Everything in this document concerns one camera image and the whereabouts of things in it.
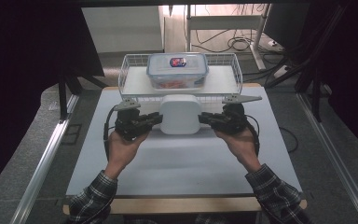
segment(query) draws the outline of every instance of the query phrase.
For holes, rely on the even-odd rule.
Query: power strip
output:
[[[291,67],[284,65],[282,66],[275,74],[274,77],[281,77],[282,75],[284,75],[287,71],[289,71],[291,69]]]

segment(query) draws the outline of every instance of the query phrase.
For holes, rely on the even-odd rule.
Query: metal wire rack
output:
[[[227,74],[219,74],[222,80],[226,80],[228,76],[234,77],[235,86],[231,91],[219,92],[219,91],[186,91],[186,90],[164,90],[164,91],[154,91],[146,90],[142,92],[128,93],[126,91],[127,79],[131,68],[147,67],[148,59],[150,54],[127,54],[124,57],[123,64],[121,66],[120,74],[118,76],[118,89],[120,91],[122,98],[134,98],[139,102],[160,102],[162,97],[168,94],[193,94],[195,95],[202,103],[213,103],[221,102],[224,97],[233,93],[241,93],[242,90],[242,72],[238,63],[237,56],[234,53],[207,53],[205,54],[207,59],[207,64],[210,69],[213,66],[225,66],[230,67],[230,71]]]

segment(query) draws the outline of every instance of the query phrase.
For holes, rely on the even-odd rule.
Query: label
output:
[[[171,67],[185,67],[186,58],[171,58],[170,65]]]

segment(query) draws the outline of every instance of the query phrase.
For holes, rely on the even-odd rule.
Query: person's right hand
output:
[[[251,131],[236,134],[226,134],[214,131],[217,137],[223,139],[231,153],[245,167],[249,173],[258,171],[261,168],[260,161],[255,154],[255,143]]]
[[[118,132],[112,132],[109,135],[109,159],[104,173],[111,179],[116,179],[135,158],[139,146],[148,135],[149,132],[136,137],[132,141],[127,141]]]

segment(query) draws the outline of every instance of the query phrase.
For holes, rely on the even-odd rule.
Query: white table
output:
[[[264,88],[245,87],[241,94],[263,97],[261,101],[244,104],[245,113],[260,125],[260,161],[302,191]],[[103,90],[67,195],[78,194],[106,166],[103,124],[108,111],[120,101],[117,90]],[[142,106],[141,113],[156,110],[154,106]],[[206,105],[204,109],[220,112],[222,105]],[[112,126],[115,120],[116,113],[110,121]],[[245,175],[246,170],[210,128],[201,128],[191,135],[167,135],[155,127],[119,177],[113,213],[259,210]],[[211,207],[211,200],[220,205]]]

